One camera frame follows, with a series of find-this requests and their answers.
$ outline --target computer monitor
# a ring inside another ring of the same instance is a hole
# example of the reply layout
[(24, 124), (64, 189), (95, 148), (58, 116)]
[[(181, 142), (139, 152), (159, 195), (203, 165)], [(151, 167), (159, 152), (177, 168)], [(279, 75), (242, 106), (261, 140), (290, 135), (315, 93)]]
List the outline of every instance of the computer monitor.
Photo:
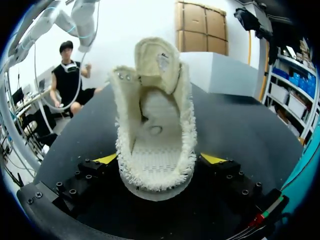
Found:
[(12, 98), (14, 105), (16, 105), (18, 102), (24, 99), (24, 93), (22, 92), (21, 87), (14, 94), (12, 94)]
[(39, 90), (40, 90), (40, 92), (43, 92), (45, 90), (45, 84), (46, 84), (46, 79), (42, 79), (39, 82)]

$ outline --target white table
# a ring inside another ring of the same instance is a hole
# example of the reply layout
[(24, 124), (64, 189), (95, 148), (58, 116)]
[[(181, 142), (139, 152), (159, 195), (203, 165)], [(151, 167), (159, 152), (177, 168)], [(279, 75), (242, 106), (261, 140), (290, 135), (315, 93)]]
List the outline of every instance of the white table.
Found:
[(34, 103), (37, 103), (40, 111), (42, 113), (42, 117), (45, 121), (45, 124), (47, 126), (47, 128), (49, 129), (50, 133), (54, 133), (54, 131), (52, 130), (52, 128), (50, 127), (50, 124), (48, 122), (45, 110), (44, 110), (44, 106), (41, 102), (41, 99), (44, 98), (47, 94), (50, 93), (51, 87), (48, 87), (46, 90), (44, 90), (43, 92), (38, 92), (37, 94), (33, 95), (30, 98), (27, 98), (26, 100), (23, 100), (23, 104), (18, 106), (15, 109), (15, 113), (17, 115), (17, 117), (20, 117), (21, 115), (23, 115), (26, 111), (28, 111), (31, 108), (31, 105)]

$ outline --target black tank top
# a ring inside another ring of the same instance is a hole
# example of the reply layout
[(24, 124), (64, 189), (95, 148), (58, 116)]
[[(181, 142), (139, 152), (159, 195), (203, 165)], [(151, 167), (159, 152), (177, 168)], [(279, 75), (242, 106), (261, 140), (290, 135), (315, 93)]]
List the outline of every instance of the black tank top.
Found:
[[(79, 69), (80, 69), (80, 62), (78, 61), (71, 61), (72, 63), (76, 63), (78, 66), (78, 70), (72, 71), (72, 72), (66, 72), (64, 67), (57, 66), (52, 72), (54, 73), (56, 77), (56, 89), (59, 91), (60, 96), (62, 98), (61, 102), (66, 104), (70, 103), (78, 89), (79, 84)], [(82, 79), (81, 79), (81, 85), (80, 85), (80, 91), (82, 90)]]

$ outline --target black shorts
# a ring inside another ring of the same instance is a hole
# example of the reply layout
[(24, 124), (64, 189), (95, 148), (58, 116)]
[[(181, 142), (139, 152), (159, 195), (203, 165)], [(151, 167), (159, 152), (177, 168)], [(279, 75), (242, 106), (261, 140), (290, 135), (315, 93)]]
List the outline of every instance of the black shorts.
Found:
[[(92, 97), (95, 94), (95, 90), (96, 90), (95, 88), (87, 88), (86, 90), (81, 89), (75, 101), (78, 102), (80, 105), (85, 105), (87, 102), (89, 102), (90, 99), (92, 99)], [(62, 99), (62, 103), (64, 104), (64, 106), (69, 105), (70, 102), (71, 100), (64, 101)]]

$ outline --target shoe tongue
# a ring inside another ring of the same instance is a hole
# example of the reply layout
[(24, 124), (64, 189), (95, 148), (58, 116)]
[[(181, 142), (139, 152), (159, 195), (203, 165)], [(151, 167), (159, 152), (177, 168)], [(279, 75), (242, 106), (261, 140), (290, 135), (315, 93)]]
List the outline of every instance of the shoe tongue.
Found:
[(135, 46), (136, 73), (143, 86), (158, 87), (172, 94), (179, 77), (179, 51), (159, 37), (142, 39)]

